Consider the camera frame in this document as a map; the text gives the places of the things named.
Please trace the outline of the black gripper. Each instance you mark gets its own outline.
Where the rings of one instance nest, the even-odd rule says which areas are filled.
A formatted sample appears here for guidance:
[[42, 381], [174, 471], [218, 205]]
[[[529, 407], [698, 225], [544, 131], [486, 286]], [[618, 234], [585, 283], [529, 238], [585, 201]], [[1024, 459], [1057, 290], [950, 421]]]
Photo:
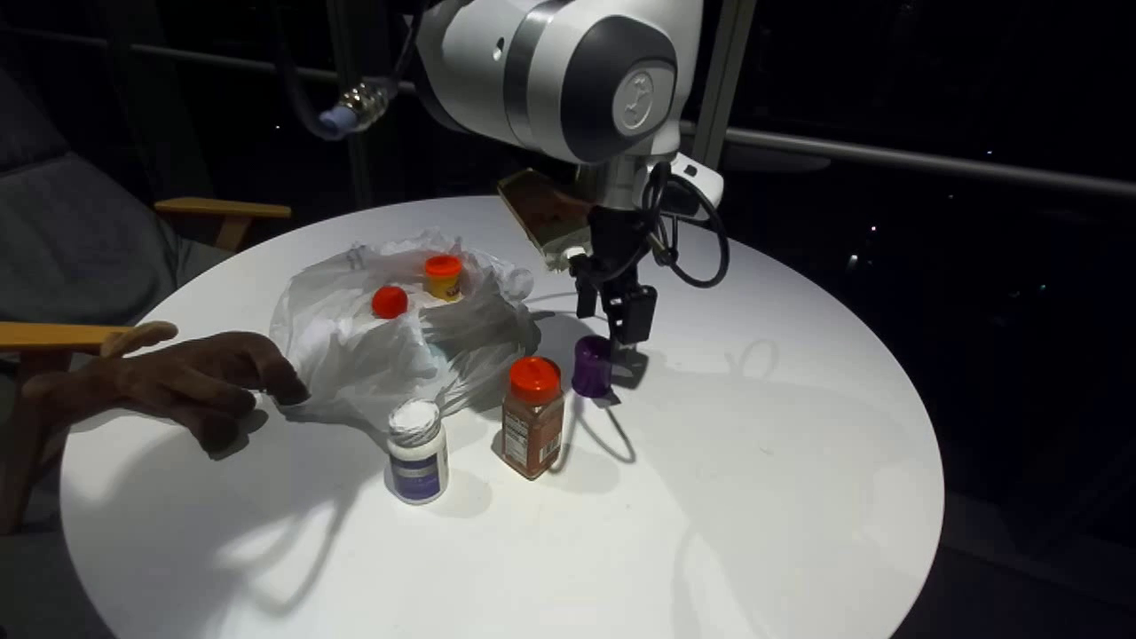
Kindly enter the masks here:
[[[636, 272], [636, 264], [651, 253], [651, 231], [657, 218], [647, 208], [593, 208], [585, 218], [591, 248], [568, 260], [575, 276], [575, 310], [593, 313], [598, 293], [606, 283]], [[640, 343], [653, 331], [657, 290], [651, 283], [624, 286], [618, 293], [614, 337], [620, 343]]]

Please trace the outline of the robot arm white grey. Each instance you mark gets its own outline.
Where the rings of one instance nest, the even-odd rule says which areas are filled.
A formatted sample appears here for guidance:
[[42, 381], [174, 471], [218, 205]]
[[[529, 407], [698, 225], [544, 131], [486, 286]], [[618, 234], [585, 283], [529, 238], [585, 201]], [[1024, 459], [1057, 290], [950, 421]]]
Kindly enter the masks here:
[[725, 179], [683, 154], [698, 27], [703, 0], [417, 0], [386, 76], [327, 109], [291, 100], [317, 139], [339, 142], [411, 90], [446, 126], [570, 163], [585, 231], [552, 264], [575, 276], [580, 317], [602, 313], [618, 343], [640, 343], [657, 310], [640, 260], [671, 260], [657, 238], [665, 193], [690, 184], [707, 208], [725, 195]]

